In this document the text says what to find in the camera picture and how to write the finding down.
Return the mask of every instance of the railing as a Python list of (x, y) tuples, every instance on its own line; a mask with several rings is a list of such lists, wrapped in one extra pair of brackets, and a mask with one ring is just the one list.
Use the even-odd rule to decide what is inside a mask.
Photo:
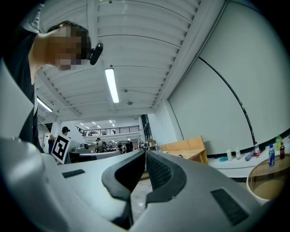
[(82, 136), (102, 136), (102, 135), (116, 135), (140, 131), (139, 126), (125, 126), (106, 129), (83, 130), (76, 126)]

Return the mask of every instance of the ceiling light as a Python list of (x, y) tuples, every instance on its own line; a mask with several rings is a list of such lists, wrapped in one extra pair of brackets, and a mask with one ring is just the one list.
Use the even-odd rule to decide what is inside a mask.
[(109, 85), (109, 89), (111, 92), (111, 96), (113, 99), (114, 103), (119, 103), (119, 97), (117, 93), (117, 88), (116, 88), (116, 82), (115, 82), (115, 75), (114, 75), (114, 69), (113, 68), (107, 68), (105, 70), (107, 82)]
[(40, 100), (38, 97), (37, 97), (37, 102), (42, 105), (45, 109), (47, 109), (49, 112), (52, 112), (53, 110), (51, 108), (49, 108), (46, 104), (44, 104), (44, 102), (42, 100)]

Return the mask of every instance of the blue bottle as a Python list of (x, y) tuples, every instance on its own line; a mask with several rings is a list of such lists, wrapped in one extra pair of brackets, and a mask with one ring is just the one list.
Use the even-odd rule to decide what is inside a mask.
[(273, 149), (273, 144), (270, 144), (269, 148), (269, 167), (273, 167), (275, 165), (275, 151)]

